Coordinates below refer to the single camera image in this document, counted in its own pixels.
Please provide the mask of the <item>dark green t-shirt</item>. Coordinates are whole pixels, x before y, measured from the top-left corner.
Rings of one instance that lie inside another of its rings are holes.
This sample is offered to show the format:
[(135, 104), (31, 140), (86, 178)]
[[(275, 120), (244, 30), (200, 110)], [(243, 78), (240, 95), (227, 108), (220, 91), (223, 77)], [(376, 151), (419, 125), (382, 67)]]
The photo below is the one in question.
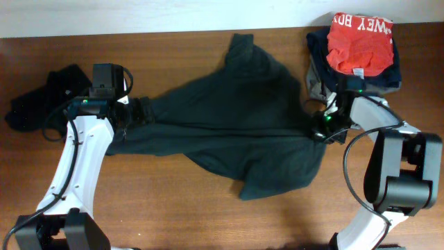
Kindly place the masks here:
[(221, 69), (150, 100), (154, 125), (118, 130), (110, 155), (183, 154), (242, 181), (244, 201), (305, 188), (318, 173), (325, 145), (311, 139), (300, 84), (250, 34), (233, 35)]

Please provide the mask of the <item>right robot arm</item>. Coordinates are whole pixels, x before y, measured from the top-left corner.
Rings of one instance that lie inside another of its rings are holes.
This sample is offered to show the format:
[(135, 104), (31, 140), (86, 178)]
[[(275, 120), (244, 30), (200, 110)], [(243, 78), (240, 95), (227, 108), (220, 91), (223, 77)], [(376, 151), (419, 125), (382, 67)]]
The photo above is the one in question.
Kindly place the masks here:
[[(361, 206), (353, 220), (335, 233), (328, 249), (384, 249), (382, 244), (398, 224), (431, 208), (438, 198), (443, 141), (408, 124), (377, 93), (350, 89), (337, 81), (327, 107), (315, 114), (313, 138), (325, 144), (344, 143), (346, 133), (358, 126), (343, 153), (346, 185)], [(368, 136), (374, 143), (364, 176), (364, 198), (352, 186), (348, 156)]]

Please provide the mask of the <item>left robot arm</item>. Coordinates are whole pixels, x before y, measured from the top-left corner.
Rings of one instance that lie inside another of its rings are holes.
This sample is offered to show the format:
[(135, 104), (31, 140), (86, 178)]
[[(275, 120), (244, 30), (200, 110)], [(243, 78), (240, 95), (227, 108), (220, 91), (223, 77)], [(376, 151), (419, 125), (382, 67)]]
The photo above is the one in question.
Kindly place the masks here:
[(3, 239), (20, 249), (111, 249), (94, 221), (101, 165), (118, 126), (131, 118), (133, 75), (111, 63), (93, 66), (92, 85), (54, 110), (67, 118), (65, 146), (53, 180), (31, 215), (21, 215)]

